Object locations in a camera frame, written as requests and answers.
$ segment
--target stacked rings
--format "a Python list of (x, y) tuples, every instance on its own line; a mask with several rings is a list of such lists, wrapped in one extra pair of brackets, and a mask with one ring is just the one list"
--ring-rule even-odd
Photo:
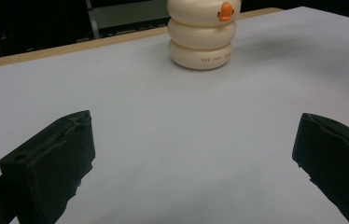
[(212, 69), (230, 59), (239, 0), (168, 0), (167, 7), (173, 61), (187, 68)]

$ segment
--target stacked object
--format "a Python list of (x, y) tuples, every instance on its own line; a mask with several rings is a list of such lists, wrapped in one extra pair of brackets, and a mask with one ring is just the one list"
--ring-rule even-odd
[(167, 7), (172, 17), (168, 31), (173, 61), (202, 70), (217, 68), (230, 59), (241, 1), (168, 0)]

